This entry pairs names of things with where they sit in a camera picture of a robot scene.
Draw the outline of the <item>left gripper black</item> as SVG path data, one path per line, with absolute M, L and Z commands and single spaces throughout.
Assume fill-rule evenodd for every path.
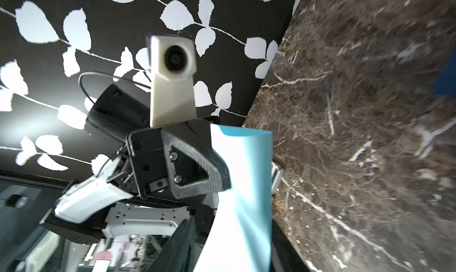
M 213 118 L 141 129 L 127 138 L 139 197 L 191 204 L 231 188 L 226 162 L 213 149 Z

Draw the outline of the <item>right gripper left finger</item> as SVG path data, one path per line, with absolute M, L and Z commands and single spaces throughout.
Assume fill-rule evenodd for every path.
M 196 235 L 194 217 L 184 220 L 146 271 L 192 272 Z

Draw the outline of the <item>white square paper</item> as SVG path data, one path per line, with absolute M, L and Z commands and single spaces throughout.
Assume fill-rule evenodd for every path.
M 196 272 L 267 272 L 271 266 L 273 134 L 211 126 L 212 145 L 225 161 L 231 188 L 219 204 Z

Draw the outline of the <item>blue square paper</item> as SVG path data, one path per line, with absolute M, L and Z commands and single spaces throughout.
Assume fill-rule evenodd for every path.
M 453 53 L 432 87 L 434 95 L 456 96 L 456 54 Z

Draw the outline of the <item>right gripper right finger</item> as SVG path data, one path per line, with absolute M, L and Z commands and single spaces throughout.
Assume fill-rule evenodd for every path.
M 275 220 L 272 220 L 271 272 L 310 272 Z

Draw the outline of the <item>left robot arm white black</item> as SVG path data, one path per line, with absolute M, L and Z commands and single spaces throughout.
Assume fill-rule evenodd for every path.
M 123 139 L 112 162 L 83 182 L 71 184 L 40 224 L 80 244 L 121 235 L 174 233 L 190 216 L 207 236 L 214 216 L 203 203 L 230 188 L 228 167 L 211 143 L 211 124 L 200 119 L 150 128 L 150 110 L 118 86 L 109 86 L 86 124 Z

